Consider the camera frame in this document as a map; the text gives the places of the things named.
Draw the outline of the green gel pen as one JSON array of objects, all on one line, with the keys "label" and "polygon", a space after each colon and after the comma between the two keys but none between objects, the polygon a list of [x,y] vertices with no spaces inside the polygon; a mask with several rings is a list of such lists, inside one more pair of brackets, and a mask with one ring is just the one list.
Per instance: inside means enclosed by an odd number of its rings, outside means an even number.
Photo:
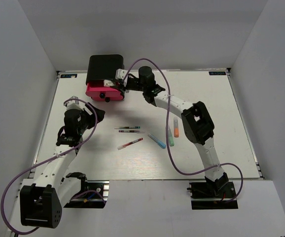
[{"label": "green gel pen", "polygon": [[123,130],[123,129],[140,129],[140,126],[115,126],[114,129],[119,129],[119,130]]}]

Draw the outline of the white eraser box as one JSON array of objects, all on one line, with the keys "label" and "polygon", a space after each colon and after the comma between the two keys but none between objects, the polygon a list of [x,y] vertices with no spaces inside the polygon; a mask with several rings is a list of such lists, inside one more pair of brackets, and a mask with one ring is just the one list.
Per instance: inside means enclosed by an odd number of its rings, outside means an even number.
[{"label": "white eraser box", "polygon": [[104,87],[113,87],[115,86],[115,82],[111,80],[104,80]]}]

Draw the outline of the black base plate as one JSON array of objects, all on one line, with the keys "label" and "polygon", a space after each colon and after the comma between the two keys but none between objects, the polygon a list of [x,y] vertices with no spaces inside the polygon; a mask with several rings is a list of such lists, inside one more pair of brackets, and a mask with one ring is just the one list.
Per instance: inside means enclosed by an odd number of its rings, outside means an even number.
[{"label": "black base plate", "polygon": [[187,191],[191,196],[192,210],[238,209],[237,200],[230,201],[236,195],[233,182],[228,182],[217,194],[210,191],[206,182],[189,183]]},{"label": "black base plate", "polygon": [[90,192],[72,199],[64,208],[103,209],[108,199],[109,181],[85,181],[82,190],[76,195],[89,190]]}]

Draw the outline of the purple gel pen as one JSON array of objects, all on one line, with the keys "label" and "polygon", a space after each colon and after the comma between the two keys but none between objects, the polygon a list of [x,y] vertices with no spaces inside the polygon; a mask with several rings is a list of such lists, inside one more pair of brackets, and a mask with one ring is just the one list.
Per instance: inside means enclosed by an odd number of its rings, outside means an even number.
[{"label": "purple gel pen", "polygon": [[145,133],[145,131],[141,130],[119,130],[119,133]]}]

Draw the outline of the left blue table label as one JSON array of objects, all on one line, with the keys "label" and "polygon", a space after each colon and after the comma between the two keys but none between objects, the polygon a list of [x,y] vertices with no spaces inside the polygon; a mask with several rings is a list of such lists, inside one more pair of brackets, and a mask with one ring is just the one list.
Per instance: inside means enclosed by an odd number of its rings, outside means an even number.
[{"label": "left blue table label", "polygon": [[77,74],[61,74],[60,78],[65,78],[65,79],[77,78]]}]

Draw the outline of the orange highlighter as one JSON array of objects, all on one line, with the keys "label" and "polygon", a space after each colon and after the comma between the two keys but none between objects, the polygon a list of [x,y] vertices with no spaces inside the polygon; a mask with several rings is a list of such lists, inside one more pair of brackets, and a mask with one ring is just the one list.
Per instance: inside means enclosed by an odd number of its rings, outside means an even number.
[{"label": "orange highlighter", "polygon": [[179,126],[178,126],[178,118],[174,118],[174,137],[179,137]]}]

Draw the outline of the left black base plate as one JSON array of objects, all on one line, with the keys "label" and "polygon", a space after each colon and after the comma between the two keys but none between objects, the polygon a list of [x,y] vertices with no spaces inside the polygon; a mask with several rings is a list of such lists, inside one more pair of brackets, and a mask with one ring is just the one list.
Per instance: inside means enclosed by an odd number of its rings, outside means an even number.
[{"label": "left black base plate", "polygon": [[109,181],[85,181],[82,190],[76,195],[89,190],[90,192],[72,199],[64,208],[103,209],[108,199]]}]

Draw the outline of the blue highlighter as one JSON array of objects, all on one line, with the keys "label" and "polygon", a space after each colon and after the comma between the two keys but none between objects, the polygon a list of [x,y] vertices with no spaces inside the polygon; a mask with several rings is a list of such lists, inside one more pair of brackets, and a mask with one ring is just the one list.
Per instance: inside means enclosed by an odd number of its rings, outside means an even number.
[{"label": "blue highlighter", "polygon": [[160,139],[158,139],[156,136],[154,136],[153,134],[149,133],[148,137],[150,139],[152,139],[159,147],[161,147],[162,149],[166,148],[166,144],[164,142],[162,142]]}]

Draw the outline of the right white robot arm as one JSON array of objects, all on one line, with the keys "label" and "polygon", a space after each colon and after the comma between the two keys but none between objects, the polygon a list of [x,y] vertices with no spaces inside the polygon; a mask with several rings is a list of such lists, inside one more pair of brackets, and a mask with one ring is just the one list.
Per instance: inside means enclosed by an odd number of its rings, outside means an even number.
[{"label": "right white robot arm", "polygon": [[170,94],[156,83],[151,67],[140,67],[138,74],[135,77],[127,70],[117,69],[116,88],[122,92],[141,91],[147,103],[182,120],[184,133],[197,148],[203,163],[208,193],[213,197],[220,196],[225,191],[228,177],[214,147],[214,123],[205,104],[201,101],[192,104]]}]

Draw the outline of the pink top drawer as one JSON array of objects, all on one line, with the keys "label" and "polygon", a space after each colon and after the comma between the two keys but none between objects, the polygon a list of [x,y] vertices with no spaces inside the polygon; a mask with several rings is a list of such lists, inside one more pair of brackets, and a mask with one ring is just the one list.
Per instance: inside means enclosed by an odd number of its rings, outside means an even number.
[{"label": "pink top drawer", "polygon": [[92,100],[99,102],[121,101],[124,99],[124,95],[120,91],[106,87],[103,80],[88,82],[85,94]]}]

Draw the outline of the green highlighter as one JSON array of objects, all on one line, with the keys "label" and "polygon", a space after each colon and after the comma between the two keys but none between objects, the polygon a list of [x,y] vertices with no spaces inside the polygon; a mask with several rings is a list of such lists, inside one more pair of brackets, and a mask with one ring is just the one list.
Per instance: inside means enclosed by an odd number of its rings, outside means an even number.
[{"label": "green highlighter", "polygon": [[175,145],[170,126],[168,126],[168,141],[169,141],[169,146],[170,147]]}]

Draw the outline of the right blue table label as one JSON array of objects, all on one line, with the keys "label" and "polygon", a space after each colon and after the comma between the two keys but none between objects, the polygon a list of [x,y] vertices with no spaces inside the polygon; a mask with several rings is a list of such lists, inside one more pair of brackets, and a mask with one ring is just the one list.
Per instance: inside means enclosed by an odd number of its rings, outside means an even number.
[{"label": "right blue table label", "polygon": [[209,71],[210,76],[225,76],[226,72],[220,72],[220,71]]}]

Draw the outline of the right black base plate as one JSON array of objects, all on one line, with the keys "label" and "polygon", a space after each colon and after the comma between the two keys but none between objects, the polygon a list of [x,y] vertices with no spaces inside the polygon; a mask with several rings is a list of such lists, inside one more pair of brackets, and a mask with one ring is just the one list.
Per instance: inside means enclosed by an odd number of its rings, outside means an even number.
[{"label": "right black base plate", "polygon": [[206,182],[189,183],[187,191],[191,196],[192,210],[238,209],[237,200],[230,201],[236,195],[233,182],[228,182],[217,194],[210,191]]}]

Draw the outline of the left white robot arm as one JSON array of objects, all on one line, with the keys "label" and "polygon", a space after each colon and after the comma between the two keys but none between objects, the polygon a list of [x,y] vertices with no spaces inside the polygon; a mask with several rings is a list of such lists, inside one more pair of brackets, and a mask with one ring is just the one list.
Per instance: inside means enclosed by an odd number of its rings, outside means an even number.
[{"label": "left white robot arm", "polygon": [[81,172],[66,173],[66,170],[81,148],[84,132],[101,122],[104,116],[103,110],[89,106],[65,111],[64,126],[57,135],[55,160],[49,161],[35,181],[30,186],[24,185],[20,191],[23,226],[54,229],[59,225],[63,207],[74,196],[88,194],[86,175]]}]

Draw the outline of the red gel pen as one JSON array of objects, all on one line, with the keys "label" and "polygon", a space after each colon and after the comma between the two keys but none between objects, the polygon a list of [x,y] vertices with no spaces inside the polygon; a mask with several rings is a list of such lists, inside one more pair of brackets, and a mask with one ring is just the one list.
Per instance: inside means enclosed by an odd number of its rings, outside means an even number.
[{"label": "red gel pen", "polygon": [[130,146],[130,145],[132,145],[132,144],[135,144],[135,143],[137,143],[137,142],[140,142],[140,141],[142,141],[142,140],[143,140],[143,138],[139,138],[139,139],[133,140],[133,141],[131,141],[131,142],[129,142],[129,143],[126,143],[126,144],[123,144],[123,145],[117,147],[117,149],[118,149],[118,150],[122,150],[122,149],[124,149],[124,148],[126,148],[126,147],[128,147],[128,146]]}]

